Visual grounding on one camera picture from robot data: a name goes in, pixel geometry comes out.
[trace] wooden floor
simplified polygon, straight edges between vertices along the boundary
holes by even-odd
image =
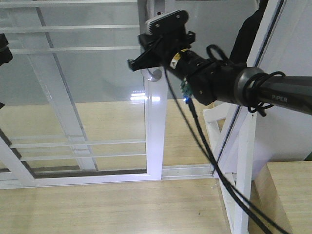
[[[179,100],[190,123],[193,118],[188,106]],[[204,106],[194,100],[197,108],[199,121],[205,131],[205,124],[202,110],[211,106]],[[144,139],[144,104],[131,104],[130,101],[116,102],[95,102],[76,104],[81,121],[89,140],[114,140],[114,139]],[[13,140],[12,143],[48,143],[66,142],[67,138],[60,127],[51,106],[49,105],[28,105],[28,106],[4,106],[0,112],[0,126],[4,133],[12,139],[13,137],[24,136],[60,136],[59,138],[40,138]],[[114,154],[129,152],[144,152],[145,143],[136,144],[113,144],[93,145],[94,154]],[[70,155],[72,150],[69,147],[55,147],[55,152],[28,153],[20,150],[22,156],[51,156]],[[187,125],[179,113],[174,101],[168,100],[166,135],[164,147],[164,166],[187,165],[207,163],[207,159],[201,153],[193,140]],[[29,161],[32,168],[37,167],[58,167],[77,166],[74,159],[62,160],[36,160]],[[100,170],[121,170],[132,168],[145,168],[145,156],[132,157],[109,157],[97,158],[97,166]]]
[[[0,190],[2,234],[229,234],[215,179]]]
[[[255,185],[271,219],[289,233],[312,233],[312,161],[267,163]]]

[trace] black cable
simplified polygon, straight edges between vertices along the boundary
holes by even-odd
[[[197,130],[198,130],[198,132],[199,132],[199,134],[200,134],[200,137],[201,137],[201,139],[202,139],[202,141],[204,142],[204,145],[206,146],[206,147],[208,147],[209,148],[209,145],[208,145],[208,142],[207,142],[207,140],[206,140],[206,138],[205,138],[205,136],[204,136],[204,134],[203,134],[203,131],[202,131],[202,128],[200,127],[200,124],[199,124],[199,121],[198,121],[198,118],[197,118],[197,114],[196,114],[196,110],[195,110],[195,107],[194,107],[194,104],[193,104],[193,101],[191,100],[191,99],[189,99],[189,102],[188,102],[188,105],[190,106],[192,106],[192,107],[190,107],[190,110],[191,110],[191,112],[194,112],[195,114],[193,114],[193,117],[194,117],[194,119],[195,119],[195,123],[196,123],[196,127],[197,127]],[[215,160],[215,157],[213,156],[213,155],[211,155],[209,158],[212,158],[212,160],[214,161],[213,162],[213,164],[216,164],[217,162],[216,162],[216,160]],[[218,173],[218,175],[220,176],[220,174],[224,177],[224,175],[222,174],[222,172],[221,172],[221,170],[220,170],[220,168],[219,168],[219,166],[218,166],[218,164],[216,164],[217,166],[215,167],[215,169],[216,169],[216,171],[219,169],[219,171],[220,171],[220,173],[218,173],[218,171],[217,171],[217,173]],[[236,193],[238,193],[239,195],[240,195],[240,197],[242,197],[242,199],[246,202],[246,203],[248,203],[258,214],[260,214],[267,222],[269,222],[272,226],[274,226],[276,229],[278,229],[281,233],[288,233],[288,232],[286,232],[283,228],[281,228],[279,225],[277,225],[274,221],[272,221],[269,217],[267,217],[262,211],[260,211],[254,204],[252,204],[233,184],[231,184],[230,183],[230,185],[231,185],[231,187],[234,189],[234,191],[236,192]]]
[[[197,139],[196,135],[195,135],[195,132],[193,131],[190,123],[188,122],[182,108],[180,107],[178,101],[177,101],[177,98],[176,98],[176,95],[172,89],[172,86],[171,86],[171,83],[169,82],[169,79],[168,79],[168,75],[167,75],[167,71],[164,67],[164,73],[165,73],[165,77],[166,77],[166,80],[167,80],[167,83],[168,83],[168,87],[170,89],[170,92],[175,100],[175,103],[177,105],[177,107],[179,108],[185,122],[187,123],[196,143],[198,144],[198,146],[200,147],[200,149],[202,150],[202,152],[204,153],[204,155],[208,158],[208,160],[212,163],[212,159],[209,157],[209,155],[212,155],[212,152],[211,154],[207,154],[205,152],[205,150],[203,149],[203,147],[201,146],[201,144],[199,143],[199,140]],[[233,199],[236,201],[236,203],[244,210],[244,212],[249,216],[251,217],[255,223],[264,231],[265,234],[272,234],[272,232],[264,225],[264,223],[237,197],[237,195],[233,192],[233,190],[231,189],[231,187],[229,186],[230,182],[223,176],[223,174],[221,173],[220,169],[217,170],[217,173],[220,174],[220,179],[222,181],[222,183],[224,184],[225,188],[227,189],[227,191],[229,192],[229,194],[233,197]]]
[[[266,116],[266,113],[264,110],[269,109],[273,107],[273,105],[269,104],[264,106],[263,102],[257,101],[257,94],[258,89],[261,87],[261,85],[266,82],[271,77],[274,77],[276,75],[280,75],[282,78],[285,77],[285,73],[283,72],[273,72],[271,74],[266,73],[258,73],[254,76],[252,76],[244,85],[243,87],[243,98],[245,99],[247,105],[248,105],[248,111],[250,113],[259,112],[263,117]],[[249,97],[246,97],[246,90],[250,89],[248,91]]]
[[[221,172],[221,170],[220,170],[220,168],[219,168],[219,166],[218,166],[218,164],[217,164],[217,162],[216,162],[216,160],[215,160],[215,158],[214,158],[214,156],[213,156],[213,154],[212,154],[212,152],[211,152],[211,149],[210,149],[210,147],[209,147],[209,145],[208,145],[208,143],[207,143],[207,141],[206,141],[206,139],[205,139],[205,136],[203,135],[202,129],[201,129],[200,125],[199,125],[198,118],[197,118],[197,114],[196,114],[196,112],[195,112],[194,104],[192,104],[192,105],[189,106],[189,107],[190,107],[190,110],[191,110],[191,112],[192,112],[192,115],[193,115],[193,117],[194,117],[194,119],[195,119],[197,129],[198,129],[198,131],[199,131],[199,134],[200,134],[200,136],[201,136],[201,138],[202,138],[202,141],[203,141],[203,143],[204,143],[204,145],[205,145],[205,148],[206,148],[207,152],[206,152],[206,151],[203,149],[203,147],[201,146],[201,144],[200,144],[199,140],[197,139],[197,137],[196,137],[196,135],[195,135],[195,133],[194,133],[194,131],[193,131],[191,125],[189,124],[189,122],[188,122],[188,120],[187,120],[187,118],[186,118],[186,116],[185,116],[185,114],[184,114],[182,108],[180,107],[180,105],[179,105],[179,103],[178,103],[178,101],[177,101],[176,95],[175,95],[175,93],[174,93],[174,91],[173,91],[173,89],[172,89],[172,86],[171,86],[170,82],[169,82],[168,75],[167,75],[167,71],[166,71],[166,68],[165,68],[165,67],[164,67],[164,73],[165,73],[166,81],[167,81],[167,83],[168,83],[168,87],[169,87],[169,89],[170,89],[170,92],[171,92],[171,94],[172,94],[172,96],[173,96],[173,98],[174,98],[174,100],[175,100],[175,103],[176,103],[176,105],[177,105],[177,107],[178,107],[180,113],[182,114],[182,116],[183,116],[183,118],[184,118],[186,124],[188,125],[188,128],[190,129],[193,138],[195,139],[196,143],[198,144],[198,146],[200,147],[200,149],[202,150],[202,152],[204,153],[204,155],[207,157],[207,159],[208,159],[208,160],[212,163],[212,165],[215,167],[215,169],[216,169],[216,171],[217,171],[217,173],[218,173],[218,175],[219,175],[219,177],[220,177],[221,182],[224,184],[224,186],[225,186],[225,188],[227,189],[227,191],[229,192],[229,194],[233,197],[233,199],[236,201],[236,203],[238,203],[238,205],[244,210],[244,212],[245,212],[251,219],[253,219],[253,220],[255,221],[255,223],[256,223],[266,234],[271,234],[272,232],[271,232],[271,231],[264,225],[264,223],[263,223],[263,222],[262,222],[262,221],[261,221],[261,220],[260,220],[260,219],[259,219],[259,218],[258,218],[258,217],[257,217],[257,216],[256,216],[240,199],[239,199],[239,198],[238,198],[238,197],[237,197],[237,195],[234,193],[233,189],[235,190],[235,192],[237,192],[237,194],[239,194],[239,195],[243,198],[243,200],[244,200],[245,202],[247,202],[256,212],[258,212],[261,216],[263,216],[263,218],[264,218],[265,220],[267,220],[270,224],[272,224],[275,228],[277,228],[281,233],[283,233],[283,234],[289,234],[288,232],[286,232],[285,230],[283,230],[281,227],[279,227],[277,224],[275,224],[275,223],[274,223],[270,218],[268,218],[264,213],[262,213],[262,212],[261,212],[255,205],[253,205],[247,198],[245,198],[244,195],[243,195],[241,192],[239,192],[239,191],[237,190],[237,188],[236,188],[234,185],[232,185],[232,184],[227,180],[227,178],[222,174],[222,172]]]

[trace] robotic arm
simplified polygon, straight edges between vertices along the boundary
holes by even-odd
[[[187,20],[187,12],[180,10],[148,20],[148,33],[138,36],[145,52],[128,60],[130,69],[164,66],[182,81],[187,95],[204,105],[220,100],[247,106],[262,116],[265,109],[277,105],[312,115],[312,77],[267,74],[245,63],[234,64],[216,45],[207,47],[210,58],[204,59],[190,50],[195,33],[186,33]],[[216,59],[213,50],[221,59]]]

